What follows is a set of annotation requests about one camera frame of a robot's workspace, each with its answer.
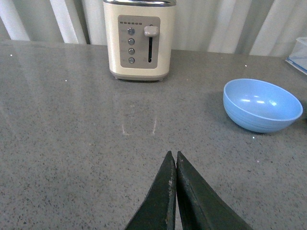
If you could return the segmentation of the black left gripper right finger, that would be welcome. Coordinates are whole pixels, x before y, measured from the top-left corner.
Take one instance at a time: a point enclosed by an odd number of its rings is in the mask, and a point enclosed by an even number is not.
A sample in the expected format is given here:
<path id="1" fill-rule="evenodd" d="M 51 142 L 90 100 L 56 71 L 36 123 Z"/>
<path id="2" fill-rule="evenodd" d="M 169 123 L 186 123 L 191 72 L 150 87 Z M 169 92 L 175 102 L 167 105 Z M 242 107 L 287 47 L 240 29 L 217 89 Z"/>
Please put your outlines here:
<path id="1" fill-rule="evenodd" d="M 184 230 L 252 229 L 180 151 L 177 153 L 177 199 Z"/>

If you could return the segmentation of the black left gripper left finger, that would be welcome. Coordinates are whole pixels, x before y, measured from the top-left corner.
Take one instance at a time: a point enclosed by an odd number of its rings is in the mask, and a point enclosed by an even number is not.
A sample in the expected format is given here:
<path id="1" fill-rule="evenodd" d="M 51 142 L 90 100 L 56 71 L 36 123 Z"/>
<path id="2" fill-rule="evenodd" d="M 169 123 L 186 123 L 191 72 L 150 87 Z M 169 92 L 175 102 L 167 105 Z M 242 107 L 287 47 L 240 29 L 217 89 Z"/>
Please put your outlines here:
<path id="1" fill-rule="evenodd" d="M 168 151 L 143 203 L 127 230 L 173 230 L 176 219 L 177 170 Z"/>

